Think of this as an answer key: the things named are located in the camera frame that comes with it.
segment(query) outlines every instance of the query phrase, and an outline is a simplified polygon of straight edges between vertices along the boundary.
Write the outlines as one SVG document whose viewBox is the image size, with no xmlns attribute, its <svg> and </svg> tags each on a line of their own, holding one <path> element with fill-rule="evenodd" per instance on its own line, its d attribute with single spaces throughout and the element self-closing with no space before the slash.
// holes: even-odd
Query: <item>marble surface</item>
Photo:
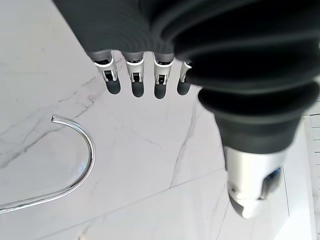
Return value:
<svg viewBox="0 0 320 240">
<path fill-rule="evenodd" d="M 270 240 L 272 210 L 244 220 L 217 171 L 41 240 Z"/>
<path fill-rule="evenodd" d="M 52 114 L 82 124 L 96 144 L 82 186 L 0 215 L 0 239 L 264 240 L 288 218 L 283 181 L 265 214 L 235 214 L 214 116 L 199 104 L 198 88 L 176 91 L 180 62 L 158 100 L 146 53 L 145 93 L 136 98 L 115 51 L 121 92 L 111 95 L 50 1 L 5 0 L 0 29 L 0 204 L 61 189 L 83 170 L 86 145 L 51 123 Z"/>
</svg>

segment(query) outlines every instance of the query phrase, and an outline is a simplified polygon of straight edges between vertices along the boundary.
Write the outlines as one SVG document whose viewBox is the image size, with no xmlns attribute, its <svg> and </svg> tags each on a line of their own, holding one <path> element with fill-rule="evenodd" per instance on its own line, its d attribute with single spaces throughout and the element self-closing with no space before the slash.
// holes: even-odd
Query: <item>marble tile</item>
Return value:
<svg viewBox="0 0 320 240">
<path fill-rule="evenodd" d="M 0 204 L 63 188 L 83 170 L 82 139 L 50 123 L 52 114 L 82 124 L 97 151 L 91 176 L 72 194 L 0 215 L 1 239 L 40 238 L 224 167 L 219 131 L 197 100 L 199 89 L 177 93 L 178 61 L 166 97 L 158 100 L 146 53 L 145 94 L 135 98 L 115 52 L 121 92 L 111 95 L 49 0 L 5 1 L 0 19 L 6 46 L 0 53 Z"/>
<path fill-rule="evenodd" d="M 218 170 L 41 240 L 273 239 L 283 224 L 274 219 L 284 221 L 276 202 L 257 218 L 241 218 L 229 202 L 226 177 Z"/>
</svg>

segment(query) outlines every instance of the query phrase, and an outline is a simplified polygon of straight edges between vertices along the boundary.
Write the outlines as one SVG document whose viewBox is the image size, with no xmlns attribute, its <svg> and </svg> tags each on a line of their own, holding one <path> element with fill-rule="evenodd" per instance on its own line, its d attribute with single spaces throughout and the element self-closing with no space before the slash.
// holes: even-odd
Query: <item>chrome s-hook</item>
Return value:
<svg viewBox="0 0 320 240">
<path fill-rule="evenodd" d="M 51 118 L 51 122 L 55 124 L 68 126 L 76 130 L 83 137 L 89 150 L 89 158 L 84 171 L 73 183 L 71 183 L 69 186 L 66 186 L 61 190 L 58 190 L 52 193 L 47 193 L 40 196 L 31 197 L 25 200 L 19 200 L 19 201 L 0 205 L 0 214 L 16 211 L 20 209 L 25 209 L 28 207 L 48 203 L 48 202 L 57 200 L 59 198 L 62 198 L 72 193 L 74 190 L 76 190 L 89 176 L 95 164 L 95 157 L 96 157 L 95 144 L 90 134 L 80 124 L 63 116 L 53 115 Z"/>
</svg>

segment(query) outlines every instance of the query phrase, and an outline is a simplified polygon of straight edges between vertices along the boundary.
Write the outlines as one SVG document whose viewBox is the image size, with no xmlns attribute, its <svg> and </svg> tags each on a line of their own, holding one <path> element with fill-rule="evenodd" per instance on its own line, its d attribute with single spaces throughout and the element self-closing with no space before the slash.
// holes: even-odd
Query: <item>robotic hand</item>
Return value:
<svg viewBox="0 0 320 240">
<path fill-rule="evenodd" d="M 120 91 L 111 50 L 144 93 L 143 52 L 154 52 L 154 94 L 165 96 L 174 57 L 177 91 L 202 86 L 214 113 L 233 208 L 255 216 L 277 187 L 303 111 L 317 98 L 318 0 L 54 0 L 107 89 Z"/>
</svg>

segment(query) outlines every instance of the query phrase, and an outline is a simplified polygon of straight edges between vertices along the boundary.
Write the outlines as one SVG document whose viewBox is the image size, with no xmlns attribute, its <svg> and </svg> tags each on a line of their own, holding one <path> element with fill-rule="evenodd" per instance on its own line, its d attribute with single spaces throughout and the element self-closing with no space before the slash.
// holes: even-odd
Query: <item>gray marble vein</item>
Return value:
<svg viewBox="0 0 320 240">
<path fill-rule="evenodd" d="M 230 205 L 230 200 L 228 201 L 228 204 L 226 205 L 226 207 L 224 209 L 224 215 L 223 215 L 223 218 L 222 218 L 222 220 L 220 222 L 219 231 L 218 231 L 218 234 L 216 235 L 215 240 L 218 240 L 219 237 L 220 237 L 221 229 L 222 229 L 222 226 L 224 224 L 224 221 L 225 221 L 225 218 L 226 218 L 226 215 L 227 215 L 227 212 L 228 212 L 229 205 Z"/>
<path fill-rule="evenodd" d="M 83 107 L 82 109 L 70 111 L 70 116 L 68 117 L 72 119 L 76 119 L 87 112 L 105 91 L 105 88 L 100 87 L 99 83 L 100 79 L 98 79 L 97 76 L 94 76 L 89 81 L 80 85 L 77 90 L 67 97 L 60 99 L 55 104 L 36 109 L 24 119 L 2 131 L 0 133 L 1 140 L 5 140 L 8 136 L 10 137 L 16 135 L 21 131 L 20 129 L 23 129 L 25 133 L 19 133 L 17 141 L 10 144 L 7 150 L 2 150 L 2 152 L 0 152 L 0 169 L 8 167 L 12 161 L 26 153 L 30 148 L 32 148 L 32 146 L 34 146 L 48 134 L 57 132 L 63 128 L 56 124 L 50 124 L 50 120 L 48 120 L 48 116 L 53 114 L 55 109 L 65 105 L 67 108 L 74 109 L 74 104 L 81 105 Z M 83 91 L 86 91 L 87 87 L 89 87 L 89 85 L 91 86 L 92 84 L 97 85 L 94 94 L 87 94 L 86 92 L 86 94 L 84 94 Z"/>
<path fill-rule="evenodd" d="M 33 142 L 29 143 L 27 146 L 25 146 L 22 150 L 15 152 L 14 154 L 11 155 L 10 158 L 8 158 L 7 160 L 5 160 L 4 162 L 2 162 L 0 164 L 0 169 L 4 169 L 6 168 L 13 160 L 15 160 L 17 157 L 21 156 L 22 154 L 25 154 L 32 146 L 34 146 L 37 142 L 39 142 L 41 139 L 43 139 L 45 136 L 47 136 L 49 133 L 52 132 L 57 132 L 60 129 L 62 129 L 63 126 L 58 127 L 54 130 L 50 130 L 47 131 L 43 134 L 41 134 L 36 140 L 34 140 Z"/>
<path fill-rule="evenodd" d="M 209 218 L 209 219 L 210 219 L 209 239 L 211 239 L 211 236 L 212 236 L 214 217 L 215 217 L 215 215 L 216 215 L 216 212 L 217 212 L 217 209 L 218 209 L 218 206 L 219 206 L 221 197 L 223 196 L 223 194 L 224 194 L 224 192 L 225 192 L 225 190 L 226 190 L 226 186 L 227 186 L 227 183 L 225 183 L 225 184 L 223 185 L 223 188 L 222 188 L 222 190 L 221 190 L 221 192 L 220 192 L 220 194 L 219 194 L 219 197 L 218 197 L 218 199 L 217 199 L 217 201 L 216 201 L 216 203 L 215 203 L 215 205 L 214 205 L 214 207 L 213 207 L 213 209 L 212 209 L 212 212 L 211 212 L 211 215 L 210 215 L 210 218 Z"/>
<path fill-rule="evenodd" d="M 77 240 L 86 240 L 86 235 L 89 232 L 89 229 L 92 227 L 92 225 L 96 222 L 96 220 L 91 221 L 79 234 L 79 237 Z"/>
<path fill-rule="evenodd" d="M 187 143 L 188 143 L 189 139 L 194 135 L 196 122 L 197 122 L 197 108 L 198 108 L 198 99 L 195 98 L 194 101 L 193 101 L 193 105 L 192 105 L 191 120 L 190 120 L 189 128 L 188 128 L 188 130 L 186 132 L 184 141 L 183 141 L 183 143 L 182 143 L 182 145 L 180 147 L 179 153 L 178 153 L 178 155 L 176 157 L 174 168 L 173 168 L 173 174 L 172 174 L 172 178 L 171 178 L 171 183 L 170 183 L 170 187 L 169 188 L 172 188 L 177 184 L 176 183 L 177 182 L 177 176 L 178 176 L 178 173 L 179 173 L 181 165 L 182 165 L 182 160 L 183 160 L 183 157 L 185 155 L 185 151 L 187 149 Z"/>
<path fill-rule="evenodd" d="M 153 239 L 154 239 L 154 236 L 155 236 L 155 232 L 156 232 L 157 227 L 158 227 L 158 224 L 157 224 L 157 225 L 155 225 L 155 227 L 153 228 L 153 231 L 152 231 L 152 234 L 151 234 L 150 240 L 153 240 Z"/>
<path fill-rule="evenodd" d="M 130 132 L 133 133 L 134 135 L 136 135 L 137 137 L 141 138 L 142 140 L 147 141 L 148 143 L 150 143 L 152 145 L 156 145 L 161 149 L 163 148 L 159 143 L 156 143 L 155 141 L 152 141 L 152 140 L 150 140 L 148 138 L 145 138 L 145 137 L 141 136 L 139 133 L 133 131 L 132 129 L 130 129 Z"/>
<path fill-rule="evenodd" d="M 215 214 L 216 214 L 218 205 L 219 205 L 219 203 L 220 203 L 220 199 L 221 199 L 221 197 L 223 196 L 223 194 L 224 194 L 224 192 L 225 192 L 226 186 L 227 186 L 227 183 L 225 183 L 225 184 L 223 185 L 223 189 L 221 190 L 221 192 L 220 192 L 220 194 L 219 194 L 219 197 L 218 197 L 218 199 L 217 199 L 217 201 L 216 201 L 216 203 L 215 203 L 215 205 L 214 205 L 214 207 L 213 207 L 213 209 L 212 209 L 211 219 L 212 219 L 212 218 L 215 216 Z"/>
</svg>

